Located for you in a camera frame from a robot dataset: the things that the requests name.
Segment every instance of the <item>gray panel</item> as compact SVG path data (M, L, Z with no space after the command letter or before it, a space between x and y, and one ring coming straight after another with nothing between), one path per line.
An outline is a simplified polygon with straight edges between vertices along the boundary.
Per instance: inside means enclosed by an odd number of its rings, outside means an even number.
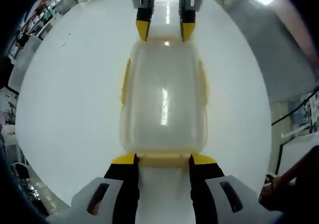
M258 61L270 103L287 101L315 88L310 63L274 11L252 0L237 0L227 13Z

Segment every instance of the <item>translucent plastic container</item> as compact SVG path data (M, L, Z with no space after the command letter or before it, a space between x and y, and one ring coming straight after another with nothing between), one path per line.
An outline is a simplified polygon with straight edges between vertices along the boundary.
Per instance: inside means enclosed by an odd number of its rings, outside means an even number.
M123 84L122 145L136 153L198 153L206 142L206 102L204 72L191 43L136 43Z

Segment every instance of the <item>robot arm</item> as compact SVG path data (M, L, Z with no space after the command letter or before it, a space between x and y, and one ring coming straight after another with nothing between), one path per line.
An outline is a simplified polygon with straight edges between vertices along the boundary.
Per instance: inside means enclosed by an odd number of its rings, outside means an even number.
M154 0L132 0L138 9L136 27L143 41L146 41L154 10ZM199 11L202 0L179 0L180 29L183 41L188 41L195 29L195 13Z
M234 176L224 176L206 156L189 159L191 199L196 224L278 223L282 213L258 203L256 193ZM96 178L79 193L71 208L49 216L51 224L134 224L139 193L138 158L129 154L115 159L104 178Z

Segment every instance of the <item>cable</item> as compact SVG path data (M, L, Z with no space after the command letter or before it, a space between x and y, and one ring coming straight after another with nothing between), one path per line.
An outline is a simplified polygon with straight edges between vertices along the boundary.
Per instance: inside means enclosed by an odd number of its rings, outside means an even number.
M282 121L283 119L285 119L285 118L291 116L294 112L296 112L296 111L299 110L302 106L304 106L305 103L307 103L308 100L310 100L310 98L311 98L312 96L314 96L318 91L319 91L319 87L316 87L315 90L314 90L314 92L312 92L311 95L308 96L308 98L306 98L304 101L302 101L301 104L297 106L297 108L295 108L294 110L292 110L291 112L289 112L289 113L286 114L285 116L281 117L281 118L278 119L277 121L273 122L273 123L271 124L271 126L273 126L273 125L279 123L280 121Z

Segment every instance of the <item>white tabletop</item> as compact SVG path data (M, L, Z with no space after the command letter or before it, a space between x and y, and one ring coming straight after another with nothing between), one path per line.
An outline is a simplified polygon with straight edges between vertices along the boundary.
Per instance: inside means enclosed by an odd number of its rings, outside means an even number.
M150 33L160 33L161 22L167 27L179 22L176 0L156 1ZM74 7L46 36L25 75L17 139L35 172L67 204L125 153L119 97L138 40L136 13L131 0L93 0ZM271 121L257 61L213 0L203 0L193 38L210 84L202 153L214 157L225 175L235 175L260 193L271 151ZM163 223L163 212L170 222L194 223L187 174L145 168L141 179L137 223Z

